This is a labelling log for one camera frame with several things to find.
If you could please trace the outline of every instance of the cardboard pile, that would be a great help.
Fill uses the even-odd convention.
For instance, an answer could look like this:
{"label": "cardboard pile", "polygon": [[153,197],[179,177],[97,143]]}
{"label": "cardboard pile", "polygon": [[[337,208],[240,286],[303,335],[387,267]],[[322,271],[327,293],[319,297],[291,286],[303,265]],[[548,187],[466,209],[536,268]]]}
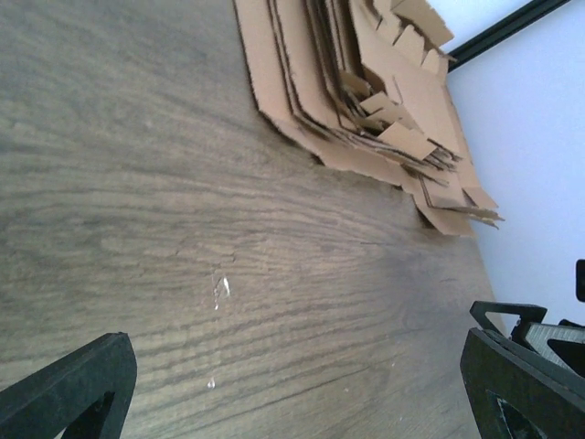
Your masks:
{"label": "cardboard pile", "polygon": [[259,110],[326,166],[388,182],[439,231],[495,225],[425,0],[235,0]]}

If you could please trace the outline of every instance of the flattened cardboard box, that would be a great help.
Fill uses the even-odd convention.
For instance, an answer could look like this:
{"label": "flattened cardboard box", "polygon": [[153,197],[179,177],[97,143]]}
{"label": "flattened cardboard box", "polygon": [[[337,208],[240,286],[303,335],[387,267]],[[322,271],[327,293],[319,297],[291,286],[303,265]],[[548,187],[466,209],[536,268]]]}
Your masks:
{"label": "flattened cardboard box", "polygon": [[439,231],[494,225],[424,0],[235,0],[259,110],[326,166],[402,187]]}

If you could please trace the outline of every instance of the laminate floor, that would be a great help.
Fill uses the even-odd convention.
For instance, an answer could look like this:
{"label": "laminate floor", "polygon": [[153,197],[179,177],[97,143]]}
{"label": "laminate floor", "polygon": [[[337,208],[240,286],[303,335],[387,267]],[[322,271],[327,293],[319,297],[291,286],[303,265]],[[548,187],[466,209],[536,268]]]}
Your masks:
{"label": "laminate floor", "polygon": [[277,134],[231,2],[1,2],[0,199],[0,389],[123,331],[124,438],[478,437],[475,241]]}

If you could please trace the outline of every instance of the black frame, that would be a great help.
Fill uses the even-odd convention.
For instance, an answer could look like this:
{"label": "black frame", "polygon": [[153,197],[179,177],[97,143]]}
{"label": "black frame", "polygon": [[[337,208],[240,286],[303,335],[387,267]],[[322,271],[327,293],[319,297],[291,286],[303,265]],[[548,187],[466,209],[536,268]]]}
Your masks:
{"label": "black frame", "polygon": [[2,439],[120,437],[136,383],[126,334],[105,334],[0,392]]}
{"label": "black frame", "polygon": [[454,49],[451,55],[455,61],[449,66],[449,71],[461,67],[466,62],[481,55],[489,48],[512,37],[516,32],[538,21],[543,16],[550,14],[558,7],[565,5],[570,0],[533,0],[522,6],[495,25],[489,27],[476,37]]}

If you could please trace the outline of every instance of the corrugated cardboard edge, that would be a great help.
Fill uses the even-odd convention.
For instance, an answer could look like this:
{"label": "corrugated cardboard edge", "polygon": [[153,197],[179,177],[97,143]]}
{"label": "corrugated cardboard edge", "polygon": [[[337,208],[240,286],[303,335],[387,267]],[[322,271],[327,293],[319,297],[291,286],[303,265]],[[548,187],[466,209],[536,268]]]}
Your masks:
{"label": "corrugated cardboard edge", "polygon": [[234,4],[252,91],[262,114],[279,132],[317,155],[326,166],[401,186],[402,179],[408,175],[399,165],[365,149],[334,143],[309,129],[303,129],[296,122],[272,32],[268,3],[264,0],[234,0]]}
{"label": "corrugated cardboard edge", "polygon": [[[234,0],[234,4],[256,103],[281,133],[318,155],[326,166],[351,170],[401,186],[413,195],[421,214],[443,234],[473,236],[473,230],[463,214],[427,206],[420,181],[409,176],[400,165],[386,161],[382,166],[379,155],[368,151],[362,155],[359,149],[344,148],[310,130],[304,130],[295,121],[289,104],[268,4],[263,0]],[[356,165],[355,155],[360,155],[361,160],[357,162],[362,165]]]}

